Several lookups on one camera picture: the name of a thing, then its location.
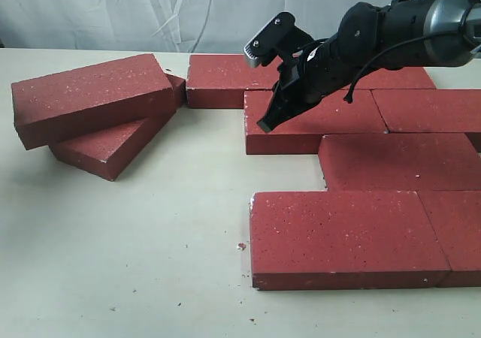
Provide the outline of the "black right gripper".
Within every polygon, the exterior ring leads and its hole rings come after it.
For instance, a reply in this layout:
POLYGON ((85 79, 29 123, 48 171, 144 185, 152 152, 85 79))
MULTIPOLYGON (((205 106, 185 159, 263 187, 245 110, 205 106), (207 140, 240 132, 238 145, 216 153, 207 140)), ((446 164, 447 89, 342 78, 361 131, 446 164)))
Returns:
POLYGON ((271 102, 265 115, 257 122, 266 133, 315 106, 314 103, 307 103, 303 97, 306 93, 304 68, 307 57, 323 44, 323 40, 313 39, 296 26, 289 37, 295 52, 290 59, 281 59, 277 67, 279 78, 273 86, 271 102))

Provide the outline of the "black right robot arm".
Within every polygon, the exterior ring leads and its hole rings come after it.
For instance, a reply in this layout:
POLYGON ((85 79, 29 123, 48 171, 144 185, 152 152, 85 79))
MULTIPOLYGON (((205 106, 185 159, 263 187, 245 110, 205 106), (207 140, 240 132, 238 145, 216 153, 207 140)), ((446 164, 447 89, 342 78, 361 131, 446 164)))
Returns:
POLYGON ((258 121, 270 132, 378 71, 406 67, 459 67, 480 51, 480 0, 393 0, 383 8, 352 6, 330 38, 313 39, 289 12, 276 15, 245 46, 253 67, 276 57, 278 81, 258 121))

